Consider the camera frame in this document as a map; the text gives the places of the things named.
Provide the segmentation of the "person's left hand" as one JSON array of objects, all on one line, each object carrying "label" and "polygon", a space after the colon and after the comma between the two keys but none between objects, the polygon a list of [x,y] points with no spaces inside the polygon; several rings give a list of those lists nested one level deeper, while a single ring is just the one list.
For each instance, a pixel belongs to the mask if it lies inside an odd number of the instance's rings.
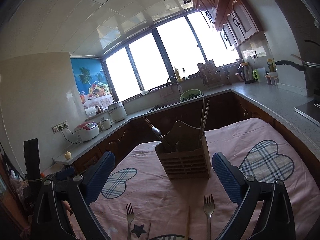
[{"label": "person's left hand", "polygon": [[66,200],[64,200],[64,201],[63,201],[63,204],[64,204],[64,207],[65,207],[65,209],[66,209],[67,215],[70,216],[70,215],[71,215],[71,207],[70,207],[70,205],[69,205],[69,202],[67,202]]}]

